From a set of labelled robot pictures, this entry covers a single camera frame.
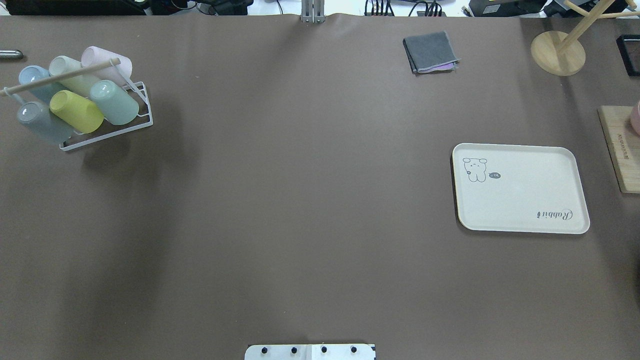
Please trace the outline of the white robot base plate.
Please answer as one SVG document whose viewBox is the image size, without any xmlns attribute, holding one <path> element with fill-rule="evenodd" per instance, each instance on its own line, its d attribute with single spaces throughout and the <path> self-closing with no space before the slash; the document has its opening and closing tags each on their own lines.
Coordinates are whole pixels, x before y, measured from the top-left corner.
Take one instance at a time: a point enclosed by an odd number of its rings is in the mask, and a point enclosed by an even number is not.
<svg viewBox="0 0 640 360">
<path fill-rule="evenodd" d="M 254 344 L 247 347 L 245 360 L 376 360 L 374 344 Z"/>
</svg>

